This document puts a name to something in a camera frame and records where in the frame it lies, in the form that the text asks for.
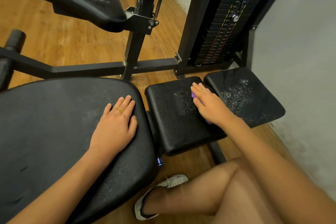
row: hand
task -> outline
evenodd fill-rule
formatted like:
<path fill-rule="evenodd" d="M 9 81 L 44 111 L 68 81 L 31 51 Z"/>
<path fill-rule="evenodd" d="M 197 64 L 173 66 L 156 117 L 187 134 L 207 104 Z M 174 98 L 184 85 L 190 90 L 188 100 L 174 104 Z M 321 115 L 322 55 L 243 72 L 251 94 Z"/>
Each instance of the hand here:
<path fill-rule="evenodd" d="M 197 84 L 194 82 L 191 86 L 191 91 L 196 95 L 194 104 L 199 113 L 211 123 L 223 128 L 225 122 L 234 116 L 223 101 L 216 94 L 205 88 L 202 83 Z"/>
<path fill-rule="evenodd" d="M 138 126 L 135 116 L 132 116 L 128 126 L 134 106 L 135 101 L 131 101 L 131 96 L 119 98 L 112 110 L 112 105 L 108 104 L 92 135 L 89 151 L 106 160 L 107 165 L 135 135 Z"/>

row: wooden floor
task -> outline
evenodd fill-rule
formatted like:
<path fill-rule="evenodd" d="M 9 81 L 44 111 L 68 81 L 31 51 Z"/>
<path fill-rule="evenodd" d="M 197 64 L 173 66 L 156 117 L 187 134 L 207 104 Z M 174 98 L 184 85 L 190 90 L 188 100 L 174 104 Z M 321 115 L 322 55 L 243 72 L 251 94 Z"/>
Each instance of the wooden floor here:
<path fill-rule="evenodd" d="M 133 6 L 136 0 L 121 0 L 123 8 Z M 100 62 L 123 61 L 128 32 L 109 33 L 90 22 L 53 13 L 52 5 L 43 0 L 0 0 L 0 46 L 6 42 L 13 28 L 27 34 L 22 55 L 53 66 L 76 65 Z M 159 26 L 152 35 L 146 36 L 139 60 L 172 58 L 178 50 L 186 14 L 176 0 L 163 0 L 158 20 Z M 203 79 L 206 73 L 192 74 Z M 10 87 L 39 80 L 33 76 L 15 72 Z M 148 85 L 176 80 L 172 70 L 136 74 L 132 82 L 142 94 L 146 109 L 148 105 L 144 90 Z M 268 125 L 254 128 L 255 133 L 273 146 L 280 154 L 290 158 L 282 143 Z M 227 159 L 240 156 L 229 138 L 220 146 Z M 193 178 L 214 166 L 207 147 L 163 157 L 166 165 L 154 183 L 165 177 L 183 173 Z M 132 205 L 145 189 L 127 203 L 114 210 L 96 223 L 136 223 L 132 216 Z M 212 217 L 196 215 L 159 216 L 147 223 L 209 223 Z"/>

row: ankle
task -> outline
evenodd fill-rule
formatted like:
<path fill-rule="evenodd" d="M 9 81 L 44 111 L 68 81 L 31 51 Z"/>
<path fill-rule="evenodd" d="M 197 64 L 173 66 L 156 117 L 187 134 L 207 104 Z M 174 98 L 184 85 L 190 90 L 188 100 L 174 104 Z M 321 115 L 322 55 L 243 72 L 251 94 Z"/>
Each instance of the ankle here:
<path fill-rule="evenodd" d="M 164 187 L 153 189 L 144 202 L 142 212 L 146 215 L 159 214 L 165 202 L 166 195 L 167 189 Z"/>

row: weight stack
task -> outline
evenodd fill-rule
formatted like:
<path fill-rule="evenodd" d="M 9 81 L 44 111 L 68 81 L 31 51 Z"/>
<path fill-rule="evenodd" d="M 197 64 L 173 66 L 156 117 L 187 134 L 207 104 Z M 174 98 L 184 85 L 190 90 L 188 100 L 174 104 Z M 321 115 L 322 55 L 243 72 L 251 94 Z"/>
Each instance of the weight stack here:
<path fill-rule="evenodd" d="M 258 2 L 210 0 L 191 51 L 191 63 L 201 66 L 226 61 Z"/>

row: person's left hand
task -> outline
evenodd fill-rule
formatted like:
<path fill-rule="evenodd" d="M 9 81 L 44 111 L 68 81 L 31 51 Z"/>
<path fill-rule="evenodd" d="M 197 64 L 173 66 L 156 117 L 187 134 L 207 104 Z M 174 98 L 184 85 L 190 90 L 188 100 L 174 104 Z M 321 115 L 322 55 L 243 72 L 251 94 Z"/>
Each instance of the person's left hand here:
<path fill-rule="evenodd" d="M 108 104 L 105 107 L 102 118 L 95 129 L 90 143 L 89 150 L 98 154 L 99 158 L 106 160 L 109 164 L 120 151 L 122 151 L 132 140 L 137 130 L 138 122 L 132 115 L 135 101 L 131 96 L 119 98 L 113 109 Z"/>

